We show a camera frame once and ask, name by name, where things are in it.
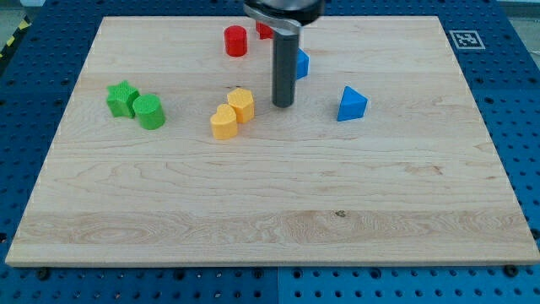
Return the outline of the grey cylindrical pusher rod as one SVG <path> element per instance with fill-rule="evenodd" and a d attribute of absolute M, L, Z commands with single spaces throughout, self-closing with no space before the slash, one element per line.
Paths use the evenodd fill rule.
<path fill-rule="evenodd" d="M 272 102 L 279 108 L 294 103 L 299 36 L 282 30 L 273 32 Z"/>

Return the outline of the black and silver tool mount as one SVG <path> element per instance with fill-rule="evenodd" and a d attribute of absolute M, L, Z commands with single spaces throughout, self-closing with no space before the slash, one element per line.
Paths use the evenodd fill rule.
<path fill-rule="evenodd" d="M 324 0 L 245 0 L 246 15 L 283 35 L 299 35 L 302 28 L 320 18 Z"/>

